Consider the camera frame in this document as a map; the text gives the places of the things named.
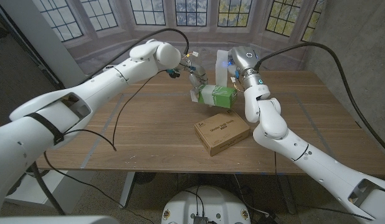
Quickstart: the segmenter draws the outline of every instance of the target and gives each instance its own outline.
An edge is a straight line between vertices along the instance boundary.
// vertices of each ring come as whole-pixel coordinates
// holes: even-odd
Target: table leg
[[[291,185],[288,180],[287,175],[278,175],[278,184],[280,185],[283,198],[285,198],[284,202],[287,206],[288,212],[290,214],[296,214],[297,213],[297,207],[295,206],[295,201],[292,196],[292,190]]]
[[[131,190],[133,188],[135,174],[136,172],[128,172],[126,176],[125,184],[123,185],[123,190],[119,201],[119,203],[124,207],[127,206],[127,203],[129,201],[129,196],[131,195]]]

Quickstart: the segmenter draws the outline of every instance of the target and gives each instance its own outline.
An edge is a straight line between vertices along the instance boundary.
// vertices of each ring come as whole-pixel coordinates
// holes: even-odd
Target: brown box
[[[195,133],[213,156],[249,135],[249,126],[234,111],[227,110],[194,125]]]

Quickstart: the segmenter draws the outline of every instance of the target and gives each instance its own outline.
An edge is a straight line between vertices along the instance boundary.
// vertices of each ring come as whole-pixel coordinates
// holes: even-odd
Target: window pane
[[[165,16],[163,12],[154,12],[154,16],[158,25],[165,25]]]
[[[136,24],[145,24],[144,12],[135,12]]]
[[[311,36],[313,35],[318,19],[320,18],[321,11],[323,10],[324,0],[317,0],[316,6],[313,13],[311,14],[309,23],[302,37],[302,41],[310,41]]]
[[[60,12],[66,24],[75,22],[74,15],[72,15],[68,7],[60,8],[58,11]]]
[[[176,19],[177,19],[178,26],[187,25],[187,14],[185,12],[177,12]]]
[[[277,19],[274,17],[270,17],[269,22],[267,23],[266,29],[270,31],[274,31],[276,23],[277,23]]]
[[[230,12],[234,12],[234,13],[240,12],[240,0],[230,1]]]
[[[68,29],[70,30],[73,37],[80,37],[82,35],[79,26],[76,22],[68,24]]]
[[[108,0],[80,0],[96,31],[116,27],[115,16]]]
[[[206,12],[207,0],[197,0],[197,12]]]
[[[229,12],[230,0],[220,0],[219,12]]]
[[[283,20],[287,20],[288,14],[290,13],[290,10],[291,10],[291,6],[283,5],[278,18],[283,19]]]
[[[49,15],[56,26],[61,26],[65,24],[64,20],[61,18],[60,12],[57,9],[49,11]]]
[[[175,6],[178,26],[206,26],[207,0],[176,0]]]
[[[186,0],[186,10],[187,12],[196,12],[197,11],[196,0]]]
[[[313,14],[311,15],[308,27],[316,28],[316,24],[319,17],[320,17],[320,13],[313,12]]]
[[[100,3],[98,1],[89,1],[89,3],[92,5],[92,8],[96,16],[104,14],[104,12],[101,9]]]
[[[144,11],[152,11],[153,6],[151,5],[151,0],[141,0]]]
[[[88,17],[94,16],[94,11],[93,11],[90,3],[88,3],[88,2],[83,3],[83,7],[85,8],[85,11],[86,11]]]
[[[142,11],[143,10],[143,8],[142,8],[142,6],[141,6],[141,2],[140,2],[140,0],[130,0],[130,2],[131,2],[131,8],[135,11],[135,10],[137,10],[137,11]]]
[[[61,42],[83,35],[65,0],[33,0],[33,3]]]
[[[56,7],[68,6],[65,0],[53,0]]]
[[[219,22],[217,23],[217,25],[227,26],[228,17],[229,17],[228,13],[219,13]]]
[[[100,22],[100,25],[103,29],[109,28],[109,25],[105,16],[97,16],[97,19]]]
[[[60,31],[62,38],[64,38],[64,40],[70,40],[70,39],[74,38],[74,37],[72,37],[72,34],[70,33],[70,31],[68,30],[68,27],[66,25],[65,26],[59,26],[58,30]]]
[[[249,13],[251,0],[242,0],[240,12]]]
[[[50,18],[49,14],[47,12],[42,12],[42,15],[43,15],[44,19],[49,23],[51,28],[55,27],[53,20]]]
[[[197,26],[206,26],[206,13],[197,13]]]
[[[227,26],[237,26],[238,14],[229,14],[229,23]]]
[[[299,16],[301,3],[302,0],[274,1],[266,30],[289,37]]]
[[[154,11],[163,12],[162,0],[153,0]]]
[[[49,3],[49,0],[42,0],[42,3],[43,3],[43,6],[44,6],[45,10],[53,9],[51,4]]]
[[[288,21],[295,22],[299,15],[299,8],[298,7],[292,7],[290,11],[290,15],[288,16]]]
[[[163,0],[130,0],[130,2],[137,25],[166,25]],[[183,8],[185,9],[182,2],[176,0],[176,12],[182,11]]]
[[[324,5],[324,0],[318,0],[315,7],[315,11],[321,12],[323,10],[323,5]]]
[[[307,28],[306,28],[306,31],[305,31],[305,34],[303,35],[302,40],[303,40],[303,41],[310,41],[311,35],[313,35],[313,32],[314,32],[314,31],[315,31],[314,29],[312,29],[312,28],[310,28],[310,27],[307,27]]]
[[[284,31],[282,34],[286,35],[286,36],[290,36],[291,33],[292,33],[292,30],[293,30],[293,23],[292,22],[287,22],[285,24],[285,28],[284,28]]]
[[[155,25],[155,18],[153,12],[144,12],[144,16],[147,24]]]
[[[277,25],[275,25],[274,31],[279,34],[282,34],[282,32],[284,31],[284,27],[285,27],[285,21],[281,19],[277,19]]]
[[[102,29],[100,23],[98,22],[97,17],[91,17],[90,22],[92,22],[95,30],[101,30]]]
[[[238,17],[237,26],[247,26],[248,23],[248,14],[240,14]]]
[[[100,0],[100,5],[101,5],[101,8],[103,9],[103,12],[105,14],[112,12],[111,6],[110,6],[110,3],[108,2],[108,0]]]
[[[187,13],[187,25],[195,26],[197,23],[197,14],[196,13]]]
[[[112,13],[105,15],[105,18],[107,18],[107,21],[108,21],[108,24],[110,25],[110,27],[115,27],[118,25],[118,24],[116,24],[116,20],[113,17]]]
[[[251,0],[220,0],[217,26],[246,27],[251,3]]]

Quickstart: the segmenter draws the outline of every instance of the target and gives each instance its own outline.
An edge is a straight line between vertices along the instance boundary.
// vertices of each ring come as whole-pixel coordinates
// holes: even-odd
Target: wire
[[[197,187],[197,190],[195,192],[195,200],[197,202],[197,215],[198,215],[198,189],[199,189],[199,184],[198,184],[198,187]]]
[[[174,32],[178,32],[179,34],[181,34],[184,39],[186,40],[186,48],[184,49],[184,55],[187,55],[188,54],[188,48],[189,48],[189,42],[188,42],[188,38],[186,36],[186,34],[184,34],[183,32],[181,32],[180,30],[177,30],[177,29],[173,29],[173,28],[165,28],[165,29],[160,29],[160,30],[157,30],[155,32],[152,32],[148,35],[145,35],[144,37],[138,39],[136,42],[134,42],[132,45],[130,45],[127,49],[125,50],[122,50],[119,54],[115,55],[113,58],[111,58],[111,60],[109,60],[109,62],[107,62],[105,65],[101,66],[99,69],[97,69],[95,72],[93,72],[91,75],[89,75],[88,77],[86,77],[85,79],[83,79],[80,83],[84,83],[86,82],[87,80],[91,79],[95,74],[101,72],[107,65],[111,64],[112,62],[114,62],[116,59],[118,59],[119,57],[121,57],[124,53],[126,53],[127,51],[129,51],[130,49],[132,49],[134,46],[136,46],[138,43],[140,43],[141,41],[151,37],[151,36],[154,36],[155,34],[159,34],[159,33],[162,33],[162,32],[165,32],[165,31],[174,31]]]
[[[243,84],[241,84],[241,81],[240,81],[240,79],[239,78],[236,78],[236,80],[238,80],[238,82],[240,83],[240,86],[244,89],[244,91],[245,91],[245,87],[243,86]]]
[[[56,211],[60,215],[66,215],[65,212],[62,210],[62,208],[61,208],[60,204],[58,203],[58,201],[51,194],[50,190],[47,188],[45,182],[43,181],[42,176],[41,176],[41,174],[39,172],[39,168],[37,168],[36,162],[32,163],[31,168],[33,170],[33,174],[34,174],[34,176],[35,176],[35,178],[37,180],[37,183],[39,184],[39,186],[41,187],[41,189],[43,190],[44,194],[47,196],[47,198],[49,199],[49,201],[51,202],[53,207],[56,209]]]
[[[287,52],[287,51],[292,50],[292,49],[296,49],[296,48],[299,48],[299,47],[304,47],[304,46],[319,47],[321,49],[326,50],[328,53],[330,53],[330,55],[333,57],[333,59],[334,59],[334,61],[336,63],[336,66],[338,67],[338,70],[339,70],[341,78],[342,78],[343,85],[345,86],[345,90],[346,90],[346,92],[347,92],[347,94],[349,96],[349,100],[350,100],[351,104],[353,105],[354,110],[356,110],[357,114],[359,115],[360,119],[363,121],[364,125],[368,128],[369,132],[374,136],[374,138],[377,140],[377,142],[380,143],[380,145],[382,145],[382,147],[385,149],[385,142],[381,139],[381,137],[378,136],[378,134],[371,127],[371,125],[368,123],[367,119],[364,117],[364,115],[361,113],[359,107],[357,106],[357,104],[356,104],[356,102],[355,102],[355,100],[353,98],[352,92],[350,91],[350,87],[348,85],[348,82],[346,81],[346,76],[345,76],[345,73],[343,71],[341,62],[338,59],[338,57],[336,56],[335,52],[332,51],[329,47],[327,47],[327,46],[325,46],[323,44],[314,43],[314,42],[306,42],[306,43],[302,43],[302,44],[293,45],[291,47],[287,47],[285,49],[276,51],[274,53],[269,54],[268,56],[265,56],[265,57],[261,58],[256,63],[256,65],[254,67],[254,70],[258,71],[260,65],[262,64],[262,62],[267,60],[267,59],[269,59],[269,58],[271,58],[271,57],[273,57],[273,56],[276,56],[278,54]]]
[[[281,182],[280,182],[280,177],[278,175],[277,175],[277,182],[278,182],[278,187],[281,190]],[[338,212],[338,213],[352,215],[352,216],[356,216],[356,217],[360,217],[360,218],[372,221],[372,219],[370,219],[370,218],[367,218],[367,217],[364,217],[364,216],[361,216],[361,215],[357,215],[357,214],[354,214],[354,213],[350,213],[350,212],[344,212],[344,211],[341,211],[341,210],[335,210],[335,209],[331,209],[331,208],[322,208],[322,207],[315,207],[315,206],[295,203],[295,201],[286,199],[285,197],[283,197],[283,200],[286,201],[286,202],[294,203],[296,206],[300,206],[300,207],[315,208],[315,209],[326,210],[326,211],[331,211],[331,212]]]
[[[161,70],[159,71],[157,74],[161,73],[161,72],[165,72],[166,70]],[[152,79],[155,77],[155,75],[151,78],[149,78],[127,101],[126,103],[122,106],[122,108],[120,109],[119,113],[118,113],[118,116],[116,117],[116,122],[115,122],[115,127],[113,128],[113,134],[112,134],[112,146],[115,145],[115,133],[116,133],[116,127],[118,126],[118,121],[119,121],[119,117],[120,117],[120,114],[122,113],[123,109],[125,108],[125,106],[129,103],[129,101],[131,99],[133,99],[133,97],[135,97],[135,95]]]
[[[244,201],[245,205],[246,205],[246,206],[248,206],[249,208],[251,208],[251,209],[255,210],[256,212],[260,212],[260,213],[263,213],[263,214],[265,214],[265,216],[266,216],[266,217],[270,216],[270,214],[269,214],[269,213],[267,213],[267,212],[264,212],[264,211],[261,211],[261,210],[259,210],[259,209],[256,209],[256,208],[254,208],[254,207],[252,207],[252,206],[248,205],[248,203],[247,203],[247,202],[245,201],[245,199],[244,199],[244,196],[242,195],[242,191],[241,191],[241,185],[240,185],[240,182],[238,181],[238,178],[237,178],[237,176],[236,176],[235,174],[234,174],[234,177],[235,177],[235,180],[237,181],[237,184],[238,184],[238,188],[239,188],[239,190],[240,190],[240,193],[241,193],[241,197],[242,197],[242,200]]]
[[[202,216],[204,216],[204,202],[202,202],[201,197],[200,197],[198,194],[195,194],[194,192],[191,192],[191,191],[189,191],[189,190],[183,190],[183,191],[192,193],[193,195],[197,196],[197,197],[200,199],[201,204],[202,204]]]
[[[95,132],[95,131],[91,131],[91,130],[87,130],[87,129],[76,129],[76,130],[68,131],[68,132],[66,132],[64,135],[70,134],[70,133],[74,133],[74,132],[76,132],[76,131],[86,131],[86,132],[88,132],[88,133],[93,133],[93,134],[95,134],[95,135],[100,136],[101,138],[103,138],[104,140],[106,140],[106,141],[112,146],[113,150],[116,152],[116,147],[113,145],[113,143],[111,143],[110,140],[108,140],[105,136],[103,136],[103,135],[101,135],[101,134],[99,134],[99,133],[97,133],[97,132]]]
[[[315,207],[315,206],[310,206],[310,205],[302,205],[302,204],[299,204],[299,203],[296,203],[295,205],[301,206],[301,207],[306,207],[306,208],[315,208],[315,209],[326,210],[326,211],[331,211],[331,212],[338,212],[338,213],[352,215],[352,216],[356,216],[356,217],[359,217],[359,218],[363,218],[365,220],[372,221],[372,219],[364,217],[362,215],[358,215],[358,214],[354,214],[354,213],[350,213],[350,212],[344,212],[344,211],[340,211],[340,210],[335,210],[335,209],[331,209],[331,208],[322,208],[322,207]]]
[[[50,167],[51,169],[53,169],[54,171],[56,171],[56,172],[58,172],[58,173],[60,173],[60,174],[62,174],[62,175],[64,175],[64,176],[66,176],[66,177],[68,177],[68,178],[71,178],[72,180],[74,180],[74,181],[76,181],[76,182],[79,182],[79,183],[81,183],[81,184],[84,184],[84,185],[93,187],[94,189],[98,190],[101,194],[103,194],[104,196],[106,196],[107,198],[109,198],[111,201],[113,201],[113,202],[117,203],[118,205],[120,205],[122,208],[124,208],[124,209],[126,209],[127,211],[131,212],[132,214],[134,214],[134,215],[136,215],[136,216],[139,216],[139,217],[141,217],[141,218],[144,218],[145,220],[148,220],[148,221],[150,221],[152,224],[154,224],[154,222],[152,222],[150,219],[145,218],[145,217],[143,217],[142,215],[136,214],[136,213],[133,212],[132,210],[126,208],[125,206],[123,206],[121,203],[119,203],[119,202],[116,201],[115,199],[111,198],[111,196],[107,195],[103,190],[99,189],[98,187],[96,187],[96,186],[94,186],[94,185],[92,185],[92,184],[83,182],[83,181],[81,181],[81,180],[78,180],[78,179],[76,179],[75,177],[72,177],[72,176],[70,176],[70,175],[68,175],[68,174],[66,174],[66,173],[63,173],[63,172],[59,171],[57,168],[55,168],[55,167],[50,163],[49,158],[47,157],[46,152],[44,152],[43,155],[44,155],[44,159],[45,159],[46,163],[47,163],[47,164],[49,165],[49,167]]]

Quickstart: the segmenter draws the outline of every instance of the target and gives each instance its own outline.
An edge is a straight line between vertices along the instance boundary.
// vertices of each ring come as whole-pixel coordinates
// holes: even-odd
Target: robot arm
[[[245,116],[251,123],[259,121],[253,133],[255,141],[291,159],[349,212],[371,220],[385,219],[385,181],[344,166],[288,129],[278,100],[266,100],[270,91],[253,69],[257,62],[253,54],[248,47],[232,49],[232,61],[244,79]]]
[[[0,127],[0,208],[24,171],[47,148],[61,147],[83,129],[97,110],[127,86],[151,78],[158,65],[175,68],[181,55],[172,45],[149,40],[130,51],[130,58],[73,88],[54,91],[24,103]]]

